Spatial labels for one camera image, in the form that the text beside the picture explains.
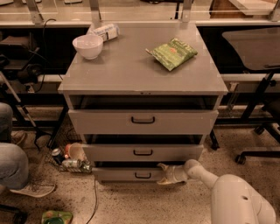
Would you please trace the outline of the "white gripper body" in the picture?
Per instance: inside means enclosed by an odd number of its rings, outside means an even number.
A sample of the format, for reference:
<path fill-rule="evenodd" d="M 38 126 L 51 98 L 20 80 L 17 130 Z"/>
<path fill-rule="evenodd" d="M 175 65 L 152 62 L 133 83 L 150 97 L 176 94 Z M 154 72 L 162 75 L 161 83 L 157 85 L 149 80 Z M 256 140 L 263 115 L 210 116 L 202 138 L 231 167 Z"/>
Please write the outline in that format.
<path fill-rule="evenodd" d="M 172 165 L 166 171 L 167 180 L 170 183 L 186 182 L 188 176 L 183 165 Z"/>

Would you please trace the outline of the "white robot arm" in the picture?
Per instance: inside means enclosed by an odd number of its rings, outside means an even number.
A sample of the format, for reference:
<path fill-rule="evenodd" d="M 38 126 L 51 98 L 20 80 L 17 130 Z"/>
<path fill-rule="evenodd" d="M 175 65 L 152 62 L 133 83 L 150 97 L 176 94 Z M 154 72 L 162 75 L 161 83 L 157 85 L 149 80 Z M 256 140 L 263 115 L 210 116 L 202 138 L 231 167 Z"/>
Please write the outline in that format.
<path fill-rule="evenodd" d="M 233 174 L 216 176 L 197 160 L 183 165 L 158 164 L 164 176 L 159 185 L 194 179 L 211 190 L 211 224 L 276 224 L 273 206 L 243 178 Z"/>

